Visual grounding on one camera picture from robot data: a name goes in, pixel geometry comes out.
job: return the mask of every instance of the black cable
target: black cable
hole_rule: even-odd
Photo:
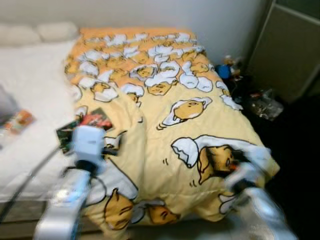
[[[14,193],[14,195],[11,197],[11,199],[5,204],[4,208],[2,209],[2,212],[0,213],[0,224],[4,221],[5,217],[7,216],[10,209],[13,207],[13,205],[16,203],[16,199],[19,197],[21,192],[25,189],[25,187],[28,185],[28,183],[36,176],[36,174],[39,172],[40,169],[43,168],[44,165],[46,165],[49,160],[60,150],[60,146],[56,147],[52,152],[49,153],[47,157],[45,157],[42,162],[38,166],[35,167],[35,169],[31,172],[30,176],[26,179],[26,181],[18,188],[18,190]]]

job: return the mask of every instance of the wall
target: wall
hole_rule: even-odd
[[[301,97],[320,69],[319,29],[319,20],[276,4],[247,68],[257,87],[288,103]]]
[[[276,3],[313,18],[320,19],[319,0],[276,0]]]
[[[73,21],[81,27],[170,26],[198,35],[208,57],[245,57],[267,0],[0,0],[0,23]]]

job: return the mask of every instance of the white bed sheet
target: white bed sheet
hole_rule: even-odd
[[[65,83],[63,60],[74,41],[0,48],[0,84],[36,122],[0,150],[0,202],[8,201],[31,171],[57,147],[55,129],[72,121],[73,101]],[[18,200],[42,201],[70,157],[56,154]]]

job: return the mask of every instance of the white pillow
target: white pillow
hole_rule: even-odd
[[[73,40],[79,34],[77,26],[72,22],[39,24],[36,30],[43,42]]]
[[[0,24],[0,46],[22,46],[41,43],[31,26]]]

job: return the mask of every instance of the floor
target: floor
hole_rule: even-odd
[[[167,226],[138,226],[129,230],[132,240],[248,240],[236,215],[220,222],[190,220]],[[84,234],[80,240],[106,240],[102,233]]]

